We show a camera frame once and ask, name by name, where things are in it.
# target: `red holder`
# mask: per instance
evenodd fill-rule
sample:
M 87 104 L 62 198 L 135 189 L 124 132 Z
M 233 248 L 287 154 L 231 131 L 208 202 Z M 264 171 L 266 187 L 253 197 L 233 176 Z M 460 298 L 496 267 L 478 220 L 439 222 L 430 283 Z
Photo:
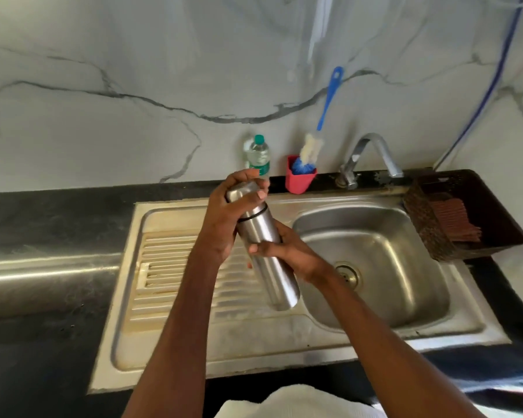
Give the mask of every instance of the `red holder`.
M 286 158 L 286 177 L 285 177 L 285 187 L 286 189 L 296 195 L 304 193 L 310 183 L 314 180 L 314 177 L 318 174 L 318 169 L 310 174 L 293 174 L 291 167 L 293 167 L 294 162 L 298 158 L 298 155 L 288 155 Z

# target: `hand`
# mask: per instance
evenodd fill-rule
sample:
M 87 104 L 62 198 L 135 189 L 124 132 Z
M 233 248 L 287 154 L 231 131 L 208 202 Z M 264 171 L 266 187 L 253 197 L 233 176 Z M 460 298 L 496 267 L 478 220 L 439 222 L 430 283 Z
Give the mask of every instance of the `hand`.
M 209 196 L 207 211 L 203 219 L 196 246 L 213 252 L 216 258 L 223 263 L 230 255 L 230 251 L 237 236 L 237 221 L 246 211 L 253 210 L 267 197 L 269 181 L 257 178 L 258 169 L 246 169 L 230 174 Z M 235 202 L 228 203 L 225 193 L 238 182 L 255 180 L 260 187 L 257 192 L 243 196 Z
M 291 266 L 294 274 L 316 287 L 326 282 L 329 276 L 337 273 L 333 266 L 315 253 L 310 246 L 306 245 L 293 229 L 280 221 L 274 221 L 283 243 L 261 242 L 252 244 L 248 247 L 249 253 L 281 258 Z

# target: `clear plastic water bottle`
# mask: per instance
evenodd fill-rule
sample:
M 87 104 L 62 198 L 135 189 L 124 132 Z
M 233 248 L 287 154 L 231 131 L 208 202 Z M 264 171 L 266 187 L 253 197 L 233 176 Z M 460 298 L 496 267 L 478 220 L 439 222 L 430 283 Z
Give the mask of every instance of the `clear plastic water bottle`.
M 269 147 L 265 143 L 263 135 L 255 135 L 254 142 L 246 152 L 248 167 L 260 170 L 260 176 L 269 172 Z

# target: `kitchen sink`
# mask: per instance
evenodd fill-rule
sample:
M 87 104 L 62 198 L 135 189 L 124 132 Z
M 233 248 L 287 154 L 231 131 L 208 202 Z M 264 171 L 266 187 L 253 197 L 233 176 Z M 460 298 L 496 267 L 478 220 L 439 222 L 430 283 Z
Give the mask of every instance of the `kitchen sink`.
M 400 206 L 360 203 L 313 210 L 293 229 L 392 328 L 434 322 L 449 312 L 449 292 Z M 315 320 L 341 328 L 323 295 L 302 284 Z
M 462 261 L 431 259 L 402 206 L 404 187 L 270 195 L 273 217 L 348 282 L 418 351 L 508 343 Z M 178 293 L 207 199 L 139 203 L 134 210 L 90 392 L 134 386 Z M 237 238 L 220 267 L 207 337 L 207 378 L 355 359 L 323 296 L 273 310 Z

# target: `stainless steel flask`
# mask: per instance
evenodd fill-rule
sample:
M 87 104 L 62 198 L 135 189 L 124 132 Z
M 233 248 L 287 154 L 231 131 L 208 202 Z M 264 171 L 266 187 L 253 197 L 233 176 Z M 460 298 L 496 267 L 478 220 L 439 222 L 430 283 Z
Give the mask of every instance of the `stainless steel flask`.
M 226 200 L 234 202 L 250 192 L 260 190 L 254 181 L 241 182 L 234 185 L 226 193 Z M 275 227 L 271 212 L 265 202 L 252 211 L 242 215 L 237 224 L 238 234 L 244 245 L 262 241 L 281 242 L 281 237 Z M 300 298 L 300 289 L 294 278 L 293 270 L 277 257 L 250 256 L 254 271 L 258 275 L 269 303 L 278 311 L 285 311 L 295 306 Z

